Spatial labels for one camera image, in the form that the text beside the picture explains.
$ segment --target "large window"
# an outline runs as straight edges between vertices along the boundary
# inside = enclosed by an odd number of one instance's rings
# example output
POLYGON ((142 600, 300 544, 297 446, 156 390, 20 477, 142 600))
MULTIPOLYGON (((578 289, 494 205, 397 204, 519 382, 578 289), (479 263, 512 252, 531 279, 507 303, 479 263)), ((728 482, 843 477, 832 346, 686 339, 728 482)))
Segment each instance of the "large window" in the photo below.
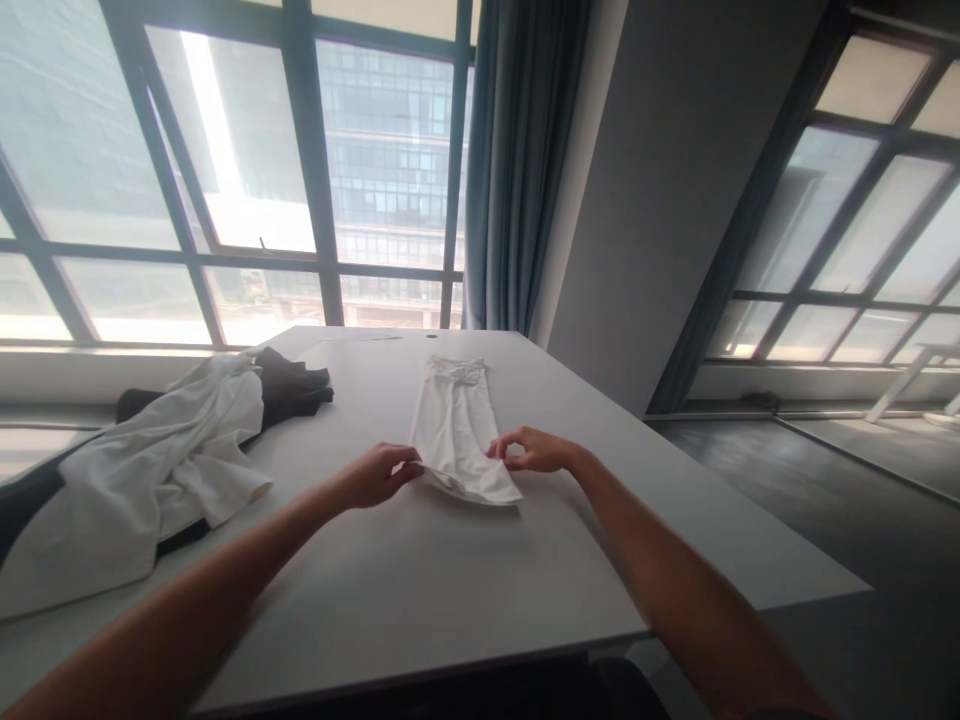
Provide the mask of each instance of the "large window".
POLYGON ((854 24, 710 362, 875 367, 960 341, 960 44, 854 24))
POLYGON ((459 327, 479 6, 0 5, 0 343, 459 327))

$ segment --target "pile of clothes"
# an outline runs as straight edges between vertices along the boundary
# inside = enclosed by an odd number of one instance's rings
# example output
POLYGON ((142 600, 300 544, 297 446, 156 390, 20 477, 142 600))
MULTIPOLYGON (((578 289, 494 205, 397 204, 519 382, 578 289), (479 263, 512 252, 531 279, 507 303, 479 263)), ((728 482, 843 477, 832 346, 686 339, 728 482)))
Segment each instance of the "pile of clothes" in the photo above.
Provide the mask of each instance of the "pile of clothes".
POLYGON ((326 370, 271 348, 128 390, 116 425, 0 488, 0 619, 148 576, 269 490, 244 454, 261 433, 332 400, 326 370))

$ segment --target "white table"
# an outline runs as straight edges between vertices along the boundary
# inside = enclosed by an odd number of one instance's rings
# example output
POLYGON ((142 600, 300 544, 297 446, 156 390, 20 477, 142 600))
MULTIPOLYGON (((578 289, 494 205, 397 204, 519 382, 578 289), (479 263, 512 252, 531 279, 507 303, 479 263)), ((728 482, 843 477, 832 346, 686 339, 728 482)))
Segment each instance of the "white table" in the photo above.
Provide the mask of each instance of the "white table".
MULTIPOLYGON (((146 581, 0 624, 0 708, 99 628, 379 440, 409 438, 423 366, 483 357, 500 428, 583 443, 758 608, 869 589, 535 345, 515 333, 400 331, 349 338, 295 328, 271 344, 328 367, 334 402, 270 430, 250 453, 276 485, 223 528, 162 560, 146 581)), ((340 516, 281 572, 196 705, 252 710, 399 679, 648 635, 596 519, 564 474, 516 475, 516 508, 408 486, 340 516)))
MULTIPOLYGON (((870 412, 864 418, 867 422, 873 423, 880 419, 883 412, 896 401, 900 394, 907 389, 907 386, 914 381, 917 375, 929 364, 935 357, 960 358, 960 345, 941 345, 934 343, 920 343, 920 354, 910 363, 906 370, 897 376, 890 389, 883 397, 877 400, 877 404, 871 408, 870 412)), ((960 412, 960 395, 957 395, 950 404, 944 408, 944 414, 956 415, 960 412)))

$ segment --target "concrete floor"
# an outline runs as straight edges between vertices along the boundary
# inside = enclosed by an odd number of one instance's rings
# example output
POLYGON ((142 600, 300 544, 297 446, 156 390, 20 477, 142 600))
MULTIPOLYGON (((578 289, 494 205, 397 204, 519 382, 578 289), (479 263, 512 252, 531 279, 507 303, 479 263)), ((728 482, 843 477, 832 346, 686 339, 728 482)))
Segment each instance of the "concrete floor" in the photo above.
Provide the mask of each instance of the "concrete floor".
MULTIPOLYGON (((772 421, 649 424, 875 588, 765 613, 841 717, 960 717, 960 511, 772 421)), ((673 663, 653 683, 709 717, 673 663)))
POLYGON ((787 422, 960 503, 960 432, 956 430, 923 418, 787 422))

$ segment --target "gray curtain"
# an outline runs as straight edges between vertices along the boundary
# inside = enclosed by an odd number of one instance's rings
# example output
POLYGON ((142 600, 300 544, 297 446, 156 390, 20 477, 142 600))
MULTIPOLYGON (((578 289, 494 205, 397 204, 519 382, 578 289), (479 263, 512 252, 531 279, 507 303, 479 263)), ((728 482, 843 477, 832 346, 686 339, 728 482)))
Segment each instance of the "gray curtain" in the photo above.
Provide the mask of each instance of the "gray curtain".
POLYGON ((530 331, 588 0, 484 0, 466 192, 464 326, 530 331))

